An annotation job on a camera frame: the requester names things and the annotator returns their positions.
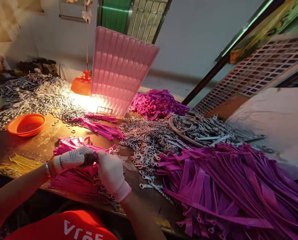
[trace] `orange lamp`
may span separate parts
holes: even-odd
[[[72,81],[71,91],[80,95],[90,96],[90,93],[91,93],[90,71],[83,71],[82,77],[76,77]]]

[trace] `orange plastic bowl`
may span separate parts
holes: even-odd
[[[7,130],[20,137],[30,137],[40,133],[45,122],[45,117],[40,114],[22,115],[10,122]]]

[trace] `hand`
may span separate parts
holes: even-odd
[[[104,151],[97,152],[99,157],[99,177],[118,202],[122,202],[131,193],[131,187],[125,181],[121,160],[116,155]]]
[[[53,158],[54,169],[60,172],[66,168],[79,167],[85,162],[86,154],[94,154],[94,150],[83,146]]]

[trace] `red shirt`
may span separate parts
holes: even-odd
[[[51,215],[16,230],[6,239],[117,240],[96,214],[84,210]]]

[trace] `pile of metal chains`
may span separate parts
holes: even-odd
[[[134,156],[131,157],[134,165],[139,169],[142,178],[149,181],[149,184],[140,184],[143,188],[154,188],[172,204],[174,202],[163,191],[163,186],[155,185],[155,166],[160,160],[160,153],[181,154],[182,149],[191,149],[182,142],[176,134],[168,129],[168,122],[165,120],[147,121],[143,118],[123,118],[126,123],[120,124],[124,134],[121,145],[133,148]]]
[[[219,121],[217,115],[212,118],[205,118],[201,115],[177,116],[171,114],[170,120],[178,133],[184,134],[205,147],[214,147],[220,142],[231,143],[231,140],[237,138],[246,139],[250,137]]]
[[[205,118],[202,115],[178,116],[171,113],[168,118],[170,118],[171,124],[177,129],[178,133],[184,134],[205,147],[214,147],[218,143],[229,143],[238,147],[243,143],[250,144],[266,138],[265,135],[254,135],[253,133],[224,124],[218,120],[218,115],[214,115],[212,118]],[[274,152],[273,149],[266,146],[255,144],[251,144],[251,146],[257,151]]]
[[[51,74],[29,74],[0,85],[0,93],[7,98],[4,111],[0,112],[0,125],[28,113],[48,113],[69,123],[76,117],[84,117],[86,109],[74,104],[73,92],[66,80]]]

